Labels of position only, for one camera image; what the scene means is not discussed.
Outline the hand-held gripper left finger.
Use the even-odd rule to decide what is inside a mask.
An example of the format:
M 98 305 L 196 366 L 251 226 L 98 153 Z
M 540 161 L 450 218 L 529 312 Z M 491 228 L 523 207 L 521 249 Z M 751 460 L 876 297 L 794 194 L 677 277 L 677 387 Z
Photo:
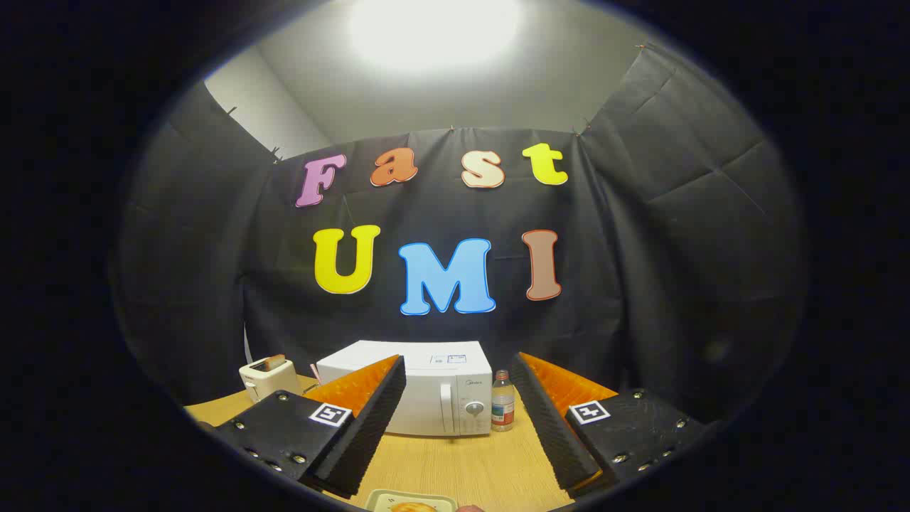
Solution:
M 350 498 L 376 453 L 407 376 L 400 354 L 305 395 L 270 393 L 214 427 L 214 437 L 277 476 Z

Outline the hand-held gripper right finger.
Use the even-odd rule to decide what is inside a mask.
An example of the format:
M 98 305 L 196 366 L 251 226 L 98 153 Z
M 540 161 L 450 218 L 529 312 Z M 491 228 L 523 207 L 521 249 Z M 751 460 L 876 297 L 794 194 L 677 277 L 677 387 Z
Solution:
M 559 487 L 572 498 L 659 469 L 707 428 L 656 393 L 614 391 L 529 353 L 513 357 L 510 375 Z

